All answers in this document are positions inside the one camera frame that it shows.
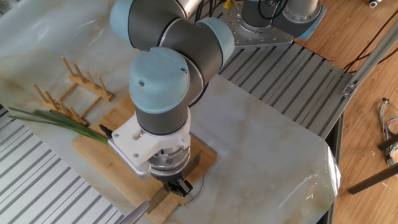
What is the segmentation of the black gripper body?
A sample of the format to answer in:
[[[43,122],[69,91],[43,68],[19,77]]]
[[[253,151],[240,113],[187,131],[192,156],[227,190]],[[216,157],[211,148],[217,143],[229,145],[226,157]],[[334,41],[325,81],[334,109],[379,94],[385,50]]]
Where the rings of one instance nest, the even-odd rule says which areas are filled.
[[[151,170],[151,175],[161,181],[161,182],[171,182],[176,184],[179,179],[186,179],[186,175],[184,174],[184,170]]]

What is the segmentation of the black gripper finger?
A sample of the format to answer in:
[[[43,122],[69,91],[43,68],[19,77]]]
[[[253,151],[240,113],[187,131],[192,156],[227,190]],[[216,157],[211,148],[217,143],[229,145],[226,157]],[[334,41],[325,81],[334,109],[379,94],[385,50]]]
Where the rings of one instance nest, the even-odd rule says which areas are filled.
[[[187,196],[193,189],[191,183],[187,180],[182,180],[180,183],[182,196]]]
[[[166,183],[165,188],[167,191],[172,192],[175,195],[180,195],[180,186],[179,185]]]

